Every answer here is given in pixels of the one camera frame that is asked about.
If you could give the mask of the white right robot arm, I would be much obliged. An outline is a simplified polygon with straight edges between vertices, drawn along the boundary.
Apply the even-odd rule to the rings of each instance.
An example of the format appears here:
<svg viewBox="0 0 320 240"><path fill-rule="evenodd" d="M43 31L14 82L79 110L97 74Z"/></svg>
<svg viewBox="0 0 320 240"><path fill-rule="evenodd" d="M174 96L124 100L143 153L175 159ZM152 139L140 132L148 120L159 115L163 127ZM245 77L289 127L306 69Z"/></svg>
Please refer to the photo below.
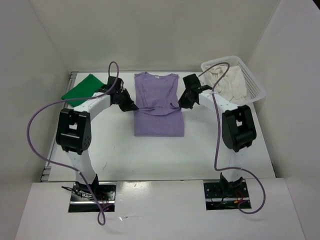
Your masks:
<svg viewBox="0 0 320 240"><path fill-rule="evenodd" d="M207 87L184 90L178 104L181 108L192 109L201 105L216 113L217 143L214 154L214 169L220 172L219 191L225 197L232 196L241 186L242 164L247 148L257 138L257 131L251 108L227 101ZM228 149L229 160L218 167L221 143Z"/></svg>

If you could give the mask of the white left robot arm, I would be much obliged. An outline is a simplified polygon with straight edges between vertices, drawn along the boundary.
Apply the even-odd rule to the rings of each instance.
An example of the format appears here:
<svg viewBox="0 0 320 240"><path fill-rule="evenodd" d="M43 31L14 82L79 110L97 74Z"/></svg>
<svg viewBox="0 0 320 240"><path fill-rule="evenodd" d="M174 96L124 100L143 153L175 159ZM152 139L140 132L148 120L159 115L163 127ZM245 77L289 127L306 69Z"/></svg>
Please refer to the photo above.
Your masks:
<svg viewBox="0 0 320 240"><path fill-rule="evenodd" d="M89 200L100 194L98 175L93 169L89 147L92 142L92 120L112 105L118 105L123 112L137 111L139 108L131 99L127 89L115 90L103 94L96 91L92 99L88 99L73 108L60 111L56 133L56 143L61 146L76 168L76 190Z"/></svg>

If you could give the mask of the lavender t shirt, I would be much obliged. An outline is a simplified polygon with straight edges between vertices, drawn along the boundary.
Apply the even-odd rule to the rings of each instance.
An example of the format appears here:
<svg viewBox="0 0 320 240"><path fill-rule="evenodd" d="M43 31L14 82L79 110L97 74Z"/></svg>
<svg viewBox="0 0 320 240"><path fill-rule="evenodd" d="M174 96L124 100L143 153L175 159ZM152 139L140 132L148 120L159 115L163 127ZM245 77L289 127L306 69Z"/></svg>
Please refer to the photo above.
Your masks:
<svg viewBox="0 0 320 240"><path fill-rule="evenodd" d="M134 135L136 137L183 137L185 124L178 104L179 75L134 75L136 105Z"/></svg>

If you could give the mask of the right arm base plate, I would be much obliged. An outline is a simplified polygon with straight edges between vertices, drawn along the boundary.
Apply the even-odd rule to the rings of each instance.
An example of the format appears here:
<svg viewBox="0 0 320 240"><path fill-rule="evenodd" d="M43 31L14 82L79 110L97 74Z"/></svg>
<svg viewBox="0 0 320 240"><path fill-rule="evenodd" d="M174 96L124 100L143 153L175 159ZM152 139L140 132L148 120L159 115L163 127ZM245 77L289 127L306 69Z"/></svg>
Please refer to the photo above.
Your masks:
<svg viewBox="0 0 320 240"><path fill-rule="evenodd" d="M251 209L247 184L243 180L241 185L228 192L223 191L219 180L203 182L205 205L207 211L234 210L241 203L241 208Z"/></svg>

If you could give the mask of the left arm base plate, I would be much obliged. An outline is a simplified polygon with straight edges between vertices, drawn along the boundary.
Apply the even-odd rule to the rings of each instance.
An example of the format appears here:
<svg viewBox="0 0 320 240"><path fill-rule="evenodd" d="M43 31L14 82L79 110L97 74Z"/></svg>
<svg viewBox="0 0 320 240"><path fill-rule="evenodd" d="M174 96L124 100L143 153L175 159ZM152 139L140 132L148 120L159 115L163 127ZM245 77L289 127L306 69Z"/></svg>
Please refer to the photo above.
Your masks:
<svg viewBox="0 0 320 240"><path fill-rule="evenodd" d="M70 193L69 213L98 213L100 211L92 194L85 185L80 186L74 183L72 187L62 186L61 188ZM115 211L115 183L101 183L93 192L104 212Z"/></svg>

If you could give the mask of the green t shirt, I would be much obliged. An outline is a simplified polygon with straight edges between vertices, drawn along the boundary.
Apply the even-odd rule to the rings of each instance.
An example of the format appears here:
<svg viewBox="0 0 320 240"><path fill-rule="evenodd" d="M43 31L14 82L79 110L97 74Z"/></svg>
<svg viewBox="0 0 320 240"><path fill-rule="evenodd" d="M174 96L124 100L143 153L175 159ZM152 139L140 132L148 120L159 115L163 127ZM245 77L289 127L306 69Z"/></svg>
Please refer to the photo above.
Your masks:
<svg viewBox="0 0 320 240"><path fill-rule="evenodd" d="M90 98L93 94L102 86L104 83L100 81L93 74L89 74L84 80L82 80L78 85L69 90L65 95L61 97L62 100L68 100L67 103L72 107L77 107L84 103L86 99L83 100L73 100L69 99L76 98Z"/></svg>

